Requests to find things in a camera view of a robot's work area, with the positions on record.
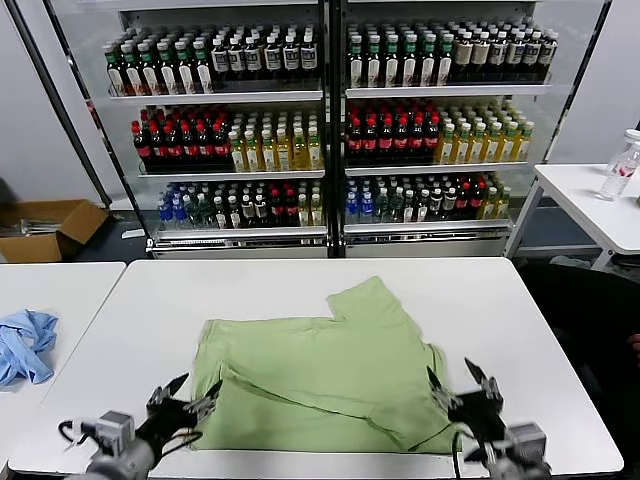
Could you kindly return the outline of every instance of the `cardboard box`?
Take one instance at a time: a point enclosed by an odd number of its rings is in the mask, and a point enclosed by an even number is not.
[[[60,223],[55,233],[0,238],[0,256],[9,263],[60,262],[85,245],[108,214],[86,200],[26,202],[0,205],[0,226],[20,219]]]

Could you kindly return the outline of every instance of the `display fridge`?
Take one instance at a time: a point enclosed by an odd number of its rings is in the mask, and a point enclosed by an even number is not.
[[[502,254],[609,6],[5,2],[158,258]]]

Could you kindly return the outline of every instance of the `small white table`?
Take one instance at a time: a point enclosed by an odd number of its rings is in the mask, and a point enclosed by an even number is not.
[[[543,193],[547,193],[601,248],[593,269],[602,270],[611,257],[640,254],[640,175],[635,175],[615,202],[598,192],[606,179],[606,165],[536,165],[537,178],[507,242],[512,257]]]
[[[24,308],[58,317],[56,344],[43,356],[54,376],[39,385],[20,379],[0,387],[0,470],[125,268],[122,262],[0,265],[0,317]]]
[[[537,422],[558,475],[615,472],[622,458],[589,397],[504,258],[137,261],[129,266],[9,459],[25,473],[87,467],[92,442],[64,452],[56,427],[108,410],[145,419],[152,390],[191,372],[205,320],[331,315],[326,297],[379,275],[440,345],[455,391],[477,388],[468,356],[495,375],[509,424]],[[191,384],[179,393],[188,398]],[[464,465],[465,477],[487,476]],[[163,459],[163,479],[453,477],[449,456],[190,451]]]

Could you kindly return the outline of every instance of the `blue cloth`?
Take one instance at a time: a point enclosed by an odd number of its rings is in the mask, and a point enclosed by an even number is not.
[[[48,313],[29,310],[0,318],[0,386],[18,374],[31,383],[42,383],[53,375],[37,354],[53,348],[57,321]]]

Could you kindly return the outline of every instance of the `green cloth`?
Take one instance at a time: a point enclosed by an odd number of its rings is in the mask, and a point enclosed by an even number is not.
[[[331,295],[333,318],[210,320],[193,395],[220,378],[197,449],[450,453],[454,428],[432,397],[441,351],[379,277]]]

